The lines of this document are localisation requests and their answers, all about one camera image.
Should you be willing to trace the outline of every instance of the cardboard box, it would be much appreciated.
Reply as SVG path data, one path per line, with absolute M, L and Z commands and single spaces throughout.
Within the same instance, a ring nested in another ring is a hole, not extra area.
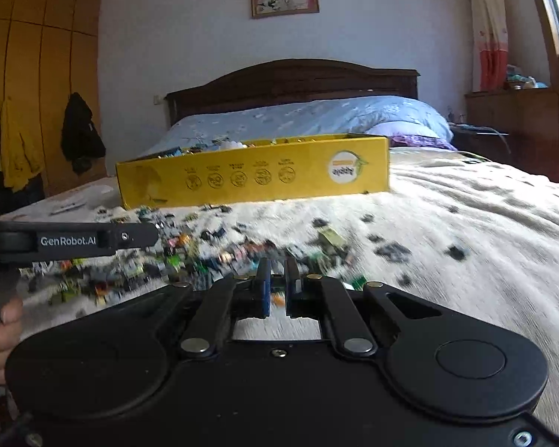
M 324 134 L 244 141 L 252 147 L 116 165 L 127 209 L 345 195 L 389 190 L 389 141 Z

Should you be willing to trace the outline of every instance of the fuzzy blanket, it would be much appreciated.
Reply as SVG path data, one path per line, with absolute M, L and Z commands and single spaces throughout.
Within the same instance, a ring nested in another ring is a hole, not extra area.
M 535 415 L 559 434 L 559 185 L 506 165 L 465 164 L 455 153 L 400 153 L 392 154 L 389 193 L 234 204 L 229 214 L 201 212 L 191 225 L 199 232 L 220 225 L 230 231 L 240 222 L 249 225 L 254 240 L 287 245 L 315 239 L 313 219 L 329 221 L 355 248 L 352 277 L 364 275 L 401 287 L 535 342 L 550 366 L 549 384 Z M 112 194 L 116 191 L 103 196 L 111 200 Z M 105 199 L 94 197 L 88 207 L 101 201 Z M 173 209 L 179 217 L 196 210 Z M 28 217 L 18 218 L 37 219 L 33 211 L 26 213 Z M 374 221 L 363 222 L 365 214 Z M 96 216 L 81 210 L 52 220 L 89 221 Z M 376 256 L 370 234 L 410 249 L 410 261 L 391 263 Z M 230 231 L 220 246 L 240 239 Z M 465 260 L 445 253 L 453 244 L 466 249 Z M 409 281 L 401 280 L 404 275 Z M 26 335 L 69 321 L 81 309 L 95 310 L 87 298 L 48 307 L 48 289 L 30 296 L 20 285 L 19 293 L 24 296 Z M 266 321 L 240 322 L 235 337 L 314 339 L 319 329 L 315 321 L 290 320 L 274 308 Z

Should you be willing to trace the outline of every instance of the yellow garment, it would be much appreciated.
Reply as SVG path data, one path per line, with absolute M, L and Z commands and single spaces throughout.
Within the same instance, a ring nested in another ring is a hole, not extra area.
M 0 115 L 0 171 L 4 186 L 17 192 L 43 170 L 42 156 L 31 142 L 28 129 L 13 119 L 10 98 L 2 104 Z

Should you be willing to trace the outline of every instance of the headboard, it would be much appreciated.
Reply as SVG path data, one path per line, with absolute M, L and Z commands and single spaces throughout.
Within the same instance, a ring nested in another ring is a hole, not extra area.
M 194 114 L 244 111 L 317 99 L 395 95 L 418 98 L 416 70 L 373 69 L 322 59 L 253 65 L 165 99 L 172 125 Z

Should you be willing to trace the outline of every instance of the red and white curtain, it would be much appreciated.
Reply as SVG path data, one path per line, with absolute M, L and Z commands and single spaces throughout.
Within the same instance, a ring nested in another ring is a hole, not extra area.
M 507 23 L 504 0 L 472 0 L 475 91 L 493 91 L 507 74 Z

